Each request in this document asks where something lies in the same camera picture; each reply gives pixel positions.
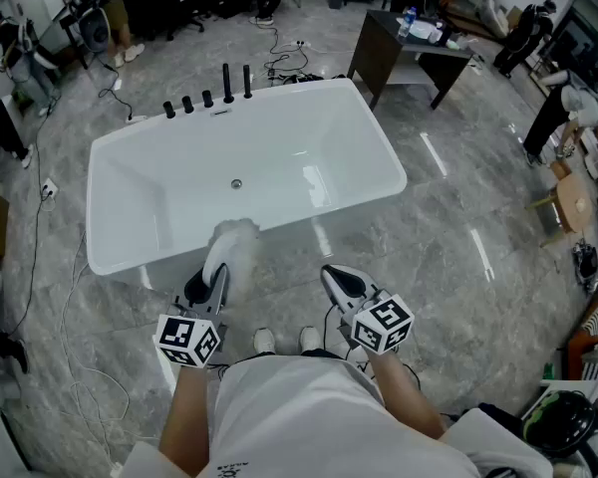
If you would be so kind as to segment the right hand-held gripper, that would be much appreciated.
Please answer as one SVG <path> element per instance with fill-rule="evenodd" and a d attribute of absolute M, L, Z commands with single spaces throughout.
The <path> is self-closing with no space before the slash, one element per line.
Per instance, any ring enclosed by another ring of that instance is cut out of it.
<path fill-rule="evenodd" d="M 372 298 L 342 318 L 339 331 L 352 349 L 362 347 L 374 355 L 383 355 L 410 334 L 414 314 L 406 302 L 397 294 L 379 291 L 378 284 L 365 272 L 329 264 L 321 268 L 320 279 L 330 302 L 342 314 L 352 309 L 352 300 Z"/>

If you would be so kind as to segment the black and green helmet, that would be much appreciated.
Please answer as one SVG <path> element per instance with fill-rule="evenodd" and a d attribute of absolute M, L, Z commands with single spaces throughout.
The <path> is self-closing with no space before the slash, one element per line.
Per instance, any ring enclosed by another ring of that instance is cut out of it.
<path fill-rule="evenodd" d="M 581 391 L 556 390 L 524 419 L 521 435 L 547 456 L 568 457 L 589 439 L 597 423 L 597 410 Z"/>

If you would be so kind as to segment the white bathtub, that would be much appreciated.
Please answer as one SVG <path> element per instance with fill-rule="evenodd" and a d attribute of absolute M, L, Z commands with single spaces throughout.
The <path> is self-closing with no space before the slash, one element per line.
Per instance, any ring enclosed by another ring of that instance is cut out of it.
<path fill-rule="evenodd" d="M 240 189 L 231 188 L 233 179 Z M 249 218 L 290 240 L 314 224 L 349 224 L 407 182 L 349 79 L 261 89 L 228 105 L 215 100 L 93 142 L 89 265 L 97 275 L 158 289 L 201 266 L 223 221 Z"/>

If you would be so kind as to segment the person's right white shoe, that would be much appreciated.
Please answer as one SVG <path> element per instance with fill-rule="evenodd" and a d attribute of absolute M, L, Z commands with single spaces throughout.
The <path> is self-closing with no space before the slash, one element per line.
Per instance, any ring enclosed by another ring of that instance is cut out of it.
<path fill-rule="evenodd" d="M 322 338 L 315 327 L 305 327 L 300 333 L 301 354 L 318 351 L 321 349 Z"/>

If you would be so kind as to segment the light wooden stool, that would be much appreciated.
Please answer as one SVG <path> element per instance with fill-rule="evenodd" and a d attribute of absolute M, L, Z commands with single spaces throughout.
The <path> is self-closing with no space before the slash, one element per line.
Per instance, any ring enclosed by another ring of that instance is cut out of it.
<path fill-rule="evenodd" d="M 552 205 L 558 217 L 559 229 L 540 243 L 544 248 L 570 234 L 582 234 L 592 218 L 592 201 L 582 178 L 569 173 L 558 180 L 548 195 L 531 202 L 525 207 L 533 210 L 543 205 Z"/>

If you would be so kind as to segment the white fluffy cleaning mitt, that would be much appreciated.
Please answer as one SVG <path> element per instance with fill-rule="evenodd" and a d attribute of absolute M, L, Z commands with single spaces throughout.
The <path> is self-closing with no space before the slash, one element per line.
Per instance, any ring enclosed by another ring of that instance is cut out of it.
<path fill-rule="evenodd" d="M 241 304 L 252 290 L 253 274 L 261 251 L 260 230 L 251 219 L 219 223 L 208 243 L 202 280 L 209 287 L 222 265 L 228 270 L 225 301 L 228 307 Z"/>

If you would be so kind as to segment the person's right forearm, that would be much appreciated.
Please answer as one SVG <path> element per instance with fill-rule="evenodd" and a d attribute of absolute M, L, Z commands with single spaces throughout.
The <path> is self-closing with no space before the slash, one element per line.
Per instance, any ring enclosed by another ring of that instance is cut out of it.
<path fill-rule="evenodd" d="M 409 428 L 440 439 L 447 430 L 444 421 L 415 385 L 399 357 L 393 352 L 382 355 L 368 352 L 368 359 L 385 408 Z"/>

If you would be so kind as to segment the clear water bottle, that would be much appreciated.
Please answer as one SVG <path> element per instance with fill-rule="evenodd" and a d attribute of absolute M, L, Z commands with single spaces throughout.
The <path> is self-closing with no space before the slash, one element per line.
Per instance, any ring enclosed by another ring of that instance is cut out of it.
<path fill-rule="evenodd" d="M 415 23 L 418 15 L 418 9 L 415 6 L 410 7 L 403 16 L 401 25 L 398 31 L 400 37 L 407 37 L 410 34 L 410 30 Z"/>

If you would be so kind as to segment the dark brown table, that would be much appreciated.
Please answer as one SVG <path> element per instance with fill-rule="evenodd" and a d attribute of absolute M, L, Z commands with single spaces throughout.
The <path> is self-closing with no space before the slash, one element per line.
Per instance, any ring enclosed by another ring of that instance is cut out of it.
<path fill-rule="evenodd" d="M 385 87 L 423 85 L 437 94 L 431 108 L 436 109 L 453 87 L 473 57 L 469 48 L 453 49 L 449 40 L 420 38 L 414 33 L 399 34 L 402 17 L 396 13 L 369 10 L 348 69 L 371 94 L 369 108 L 374 109 Z"/>

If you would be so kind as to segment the white round basin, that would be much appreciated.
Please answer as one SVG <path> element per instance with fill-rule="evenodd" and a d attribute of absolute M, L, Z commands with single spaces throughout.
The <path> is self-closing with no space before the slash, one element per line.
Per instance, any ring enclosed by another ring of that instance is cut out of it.
<path fill-rule="evenodd" d="M 443 33 L 443 26 L 443 22 L 415 20 L 410 27 L 410 34 L 416 38 L 435 43 L 440 39 Z"/>

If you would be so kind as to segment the cream sofa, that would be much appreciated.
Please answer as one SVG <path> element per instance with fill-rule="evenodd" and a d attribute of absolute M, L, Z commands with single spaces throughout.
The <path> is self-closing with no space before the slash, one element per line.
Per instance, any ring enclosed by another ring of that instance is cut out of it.
<path fill-rule="evenodd" d="M 499 0 L 479 0 L 476 11 L 483 27 L 500 40 L 516 28 L 522 13 L 516 6 L 507 9 Z"/>

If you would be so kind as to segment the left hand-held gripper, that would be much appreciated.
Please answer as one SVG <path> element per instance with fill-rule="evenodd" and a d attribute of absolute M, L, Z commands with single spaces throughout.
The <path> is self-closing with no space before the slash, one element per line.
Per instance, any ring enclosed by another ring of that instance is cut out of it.
<path fill-rule="evenodd" d="M 221 264 L 210 288 L 199 269 L 184 285 L 166 314 L 160 315 L 153 343 L 170 363 L 207 366 L 223 350 L 227 325 L 220 319 L 229 286 L 229 270 Z"/>

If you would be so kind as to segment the person's left forearm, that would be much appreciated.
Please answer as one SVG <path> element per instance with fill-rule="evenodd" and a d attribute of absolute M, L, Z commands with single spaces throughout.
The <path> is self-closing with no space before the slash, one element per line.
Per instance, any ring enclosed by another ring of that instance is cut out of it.
<path fill-rule="evenodd" d="M 158 445 L 158 450 L 190 477 L 196 477 L 209 462 L 207 387 L 204 369 L 180 369 Z"/>

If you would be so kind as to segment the person's white shirt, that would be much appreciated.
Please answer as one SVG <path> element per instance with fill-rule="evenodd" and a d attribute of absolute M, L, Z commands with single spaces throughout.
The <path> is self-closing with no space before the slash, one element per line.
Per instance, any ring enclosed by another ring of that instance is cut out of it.
<path fill-rule="evenodd" d="M 207 402 L 209 462 L 190 477 L 140 442 L 120 478 L 552 478 L 549 461 L 474 408 L 432 439 L 396 419 L 345 360 L 259 355 Z"/>

